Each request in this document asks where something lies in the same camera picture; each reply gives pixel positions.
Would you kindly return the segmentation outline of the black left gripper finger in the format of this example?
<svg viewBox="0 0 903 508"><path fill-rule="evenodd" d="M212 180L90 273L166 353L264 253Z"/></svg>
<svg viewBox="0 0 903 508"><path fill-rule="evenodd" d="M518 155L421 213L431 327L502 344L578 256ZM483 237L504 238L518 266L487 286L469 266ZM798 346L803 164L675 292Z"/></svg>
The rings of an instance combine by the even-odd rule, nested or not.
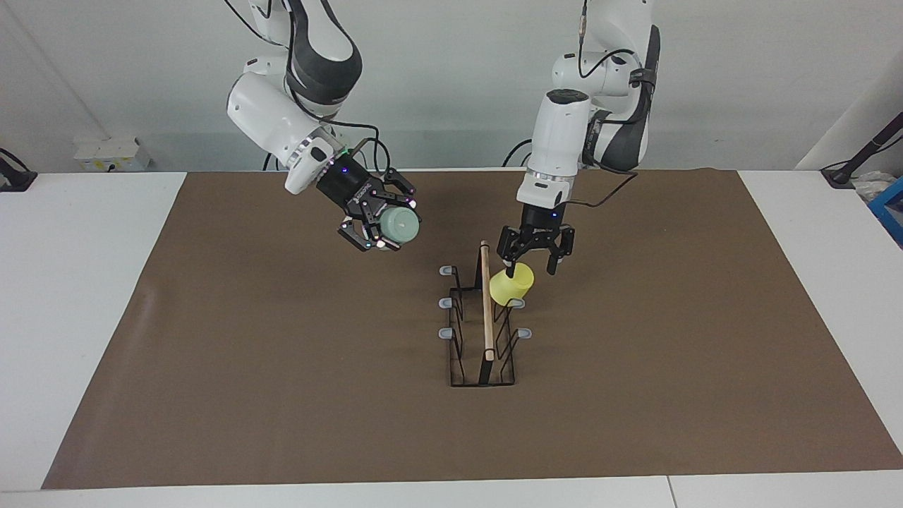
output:
<svg viewBox="0 0 903 508"><path fill-rule="evenodd" d="M554 276L558 266L567 257L571 256L574 248L575 229L571 226L562 226L554 240L550 241L550 252L547 261L547 273Z"/></svg>
<svg viewBox="0 0 903 508"><path fill-rule="evenodd" d="M523 256L521 247L521 231L512 227L503 227L497 244L497 254L505 265L507 277L515 277L517 260Z"/></svg>

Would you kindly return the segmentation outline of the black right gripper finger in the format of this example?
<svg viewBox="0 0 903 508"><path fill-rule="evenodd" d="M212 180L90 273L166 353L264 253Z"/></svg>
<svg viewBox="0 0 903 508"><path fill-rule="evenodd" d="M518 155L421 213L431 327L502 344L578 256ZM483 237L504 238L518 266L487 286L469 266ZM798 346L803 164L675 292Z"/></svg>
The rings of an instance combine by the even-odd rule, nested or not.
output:
<svg viewBox="0 0 903 508"><path fill-rule="evenodd" d="M387 168L374 189L375 198L410 209L416 209L417 206L415 193L416 187L396 168Z"/></svg>
<svg viewBox="0 0 903 508"><path fill-rule="evenodd" d="M370 250L392 250L392 241L383 234L378 222L369 222L358 217L345 216L337 231L342 238L361 252Z"/></svg>

